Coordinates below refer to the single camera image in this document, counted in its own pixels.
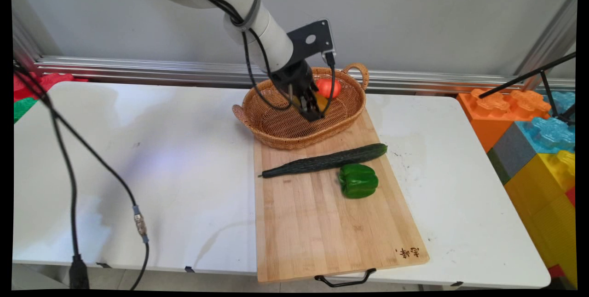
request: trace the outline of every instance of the gray toy block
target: gray toy block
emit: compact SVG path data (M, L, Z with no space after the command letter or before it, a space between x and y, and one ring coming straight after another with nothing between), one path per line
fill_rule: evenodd
M511 123L493 149L510 179L536 155L536 151L515 123Z

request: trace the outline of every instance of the red tomato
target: red tomato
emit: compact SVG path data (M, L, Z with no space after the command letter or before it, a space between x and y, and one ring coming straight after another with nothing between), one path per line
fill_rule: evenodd
M331 79L319 79L316 84L319 88L319 94L329 99L329 94L331 93ZM336 98L340 91L341 84L336 79L335 87L333 88L333 98Z

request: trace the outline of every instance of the white wall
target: white wall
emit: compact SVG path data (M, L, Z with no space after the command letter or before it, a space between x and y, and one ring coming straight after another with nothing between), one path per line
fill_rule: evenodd
M286 31L333 27L337 67L510 75L565 0L263 0ZM244 64L221 11L167 0L12 0L46 54ZM321 58L309 59L323 65Z
M572 47L566 52L566 54L571 54L572 52L577 50L577 43L574 43ZM572 60L568 60L563 64L555 66L552 68L549 73L546 75L549 78L575 78L577 72L577 58L573 58Z

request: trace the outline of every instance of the wicker basket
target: wicker basket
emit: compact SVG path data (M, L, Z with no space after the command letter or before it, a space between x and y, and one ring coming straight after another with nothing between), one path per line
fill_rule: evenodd
M362 73L362 84L347 74L350 68L356 68ZM350 64L341 71L336 70L335 76L341 84L341 91L332 100L325 117L320 120L309 122L296 108L273 110L259 98L253 88L243 99L243 107L233 106L233 114L257 139L270 147L293 150L315 144L351 126L366 104L364 90L368 86L369 76L368 69L363 64ZM331 79L331 69L313 68L313 77L315 81ZM288 105L288 101L278 93L271 80L259 83L258 88L273 105Z

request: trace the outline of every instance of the wooden cutting board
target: wooden cutting board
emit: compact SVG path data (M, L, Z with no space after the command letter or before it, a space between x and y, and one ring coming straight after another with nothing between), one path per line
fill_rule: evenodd
M256 176L290 161L380 142L364 110L341 133L301 150L276 150L256 140ZM259 282L419 265L429 255L386 156L364 163L376 171L374 194L347 199L337 173L256 177Z

